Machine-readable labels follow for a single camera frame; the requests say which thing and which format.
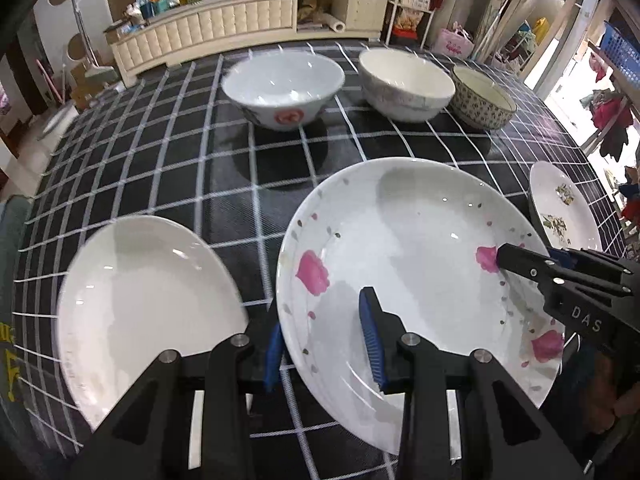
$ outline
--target plate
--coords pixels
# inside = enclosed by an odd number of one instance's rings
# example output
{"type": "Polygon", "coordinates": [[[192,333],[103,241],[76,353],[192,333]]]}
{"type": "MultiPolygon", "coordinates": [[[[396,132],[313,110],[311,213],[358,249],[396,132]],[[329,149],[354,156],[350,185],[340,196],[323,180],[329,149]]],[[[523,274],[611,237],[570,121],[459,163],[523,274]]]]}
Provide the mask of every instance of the plate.
{"type": "Polygon", "coordinates": [[[71,263],[58,350],[69,391],[95,430],[162,350],[211,350],[246,325],[236,284],[206,243],[170,220],[130,216],[100,229],[71,263]]]}
{"type": "Polygon", "coordinates": [[[556,249],[602,250],[589,204],[572,180],[549,162],[536,162],[529,175],[531,218],[556,249]]]}
{"type": "Polygon", "coordinates": [[[358,294],[439,348],[486,348],[540,406],[554,381],[564,327],[535,284],[495,265],[497,247],[542,240],[481,180],[428,160],[380,158],[325,180],[300,205],[276,274],[278,314],[300,376],[325,410],[365,442],[397,454],[403,396],[371,377],[358,294]]]}

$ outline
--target red circular emblem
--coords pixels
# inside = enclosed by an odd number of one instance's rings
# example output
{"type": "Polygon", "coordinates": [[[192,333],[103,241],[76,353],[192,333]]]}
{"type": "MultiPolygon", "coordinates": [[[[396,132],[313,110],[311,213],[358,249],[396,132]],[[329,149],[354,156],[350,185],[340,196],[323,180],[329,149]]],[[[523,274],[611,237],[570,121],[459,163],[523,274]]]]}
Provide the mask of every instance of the red circular emblem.
{"type": "Polygon", "coordinates": [[[304,116],[305,113],[300,108],[288,108],[279,111],[273,118],[278,124],[295,124],[299,123],[304,116]]]}

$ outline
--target mop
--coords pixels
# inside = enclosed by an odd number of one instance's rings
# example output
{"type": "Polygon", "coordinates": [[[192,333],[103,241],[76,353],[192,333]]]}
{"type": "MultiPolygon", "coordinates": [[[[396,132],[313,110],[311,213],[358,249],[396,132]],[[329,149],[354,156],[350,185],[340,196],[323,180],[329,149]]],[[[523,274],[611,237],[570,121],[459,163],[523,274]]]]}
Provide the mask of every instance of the mop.
{"type": "Polygon", "coordinates": [[[98,65],[98,60],[95,57],[94,51],[91,48],[91,44],[89,44],[89,37],[84,30],[84,23],[82,21],[82,15],[80,14],[80,9],[78,8],[78,2],[76,0],[71,0],[71,4],[74,10],[74,15],[76,16],[76,23],[78,24],[78,31],[80,32],[80,37],[82,38],[82,44],[84,45],[84,51],[86,53],[86,57],[89,60],[89,69],[84,73],[84,78],[89,83],[113,83],[120,79],[118,73],[115,71],[113,66],[100,66],[98,65]]]}

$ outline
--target cream bowl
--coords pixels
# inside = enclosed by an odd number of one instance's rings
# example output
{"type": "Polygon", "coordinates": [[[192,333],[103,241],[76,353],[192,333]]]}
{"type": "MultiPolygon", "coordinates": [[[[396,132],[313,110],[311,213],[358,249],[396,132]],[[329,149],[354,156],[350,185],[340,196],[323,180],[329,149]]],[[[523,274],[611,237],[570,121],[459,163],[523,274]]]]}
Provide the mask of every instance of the cream bowl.
{"type": "Polygon", "coordinates": [[[443,69],[415,54],[372,48],[360,54],[359,63],[365,99],[396,121],[421,123],[432,119],[456,92],[443,69]]]}
{"type": "Polygon", "coordinates": [[[343,84],[335,61],[284,50],[237,63],[222,90],[252,123],[286,131],[313,121],[343,84]]]}
{"type": "Polygon", "coordinates": [[[478,70],[455,66],[453,82],[456,95],[451,100],[451,108],[469,126],[499,130],[511,121],[518,109],[507,92],[478,70]]]}

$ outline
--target screw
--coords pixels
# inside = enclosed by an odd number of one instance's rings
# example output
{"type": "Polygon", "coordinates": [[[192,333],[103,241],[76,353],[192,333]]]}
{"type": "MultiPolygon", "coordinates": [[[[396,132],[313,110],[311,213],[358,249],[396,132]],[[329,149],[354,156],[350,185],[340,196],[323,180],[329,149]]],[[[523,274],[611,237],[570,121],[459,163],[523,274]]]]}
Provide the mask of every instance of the screw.
{"type": "Polygon", "coordinates": [[[478,350],[474,351],[474,358],[479,363],[488,363],[491,359],[494,358],[494,356],[492,356],[491,352],[489,352],[488,350],[479,348],[478,350]]]}
{"type": "Polygon", "coordinates": [[[161,363],[164,364],[169,364],[169,363],[173,363],[178,357],[178,352],[176,352],[175,350],[164,350],[162,352],[160,352],[160,355],[158,356],[158,360],[161,363]]]}
{"type": "Polygon", "coordinates": [[[233,346],[237,346],[238,348],[242,348],[243,346],[247,346],[249,344],[249,336],[245,334],[236,334],[231,336],[231,344],[233,346]]]}
{"type": "Polygon", "coordinates": [[[416,346],[420,342],[420,336],[413,332],[407,332],[406,334],[402,334],[400,341],[407,346],[416,346]]]}

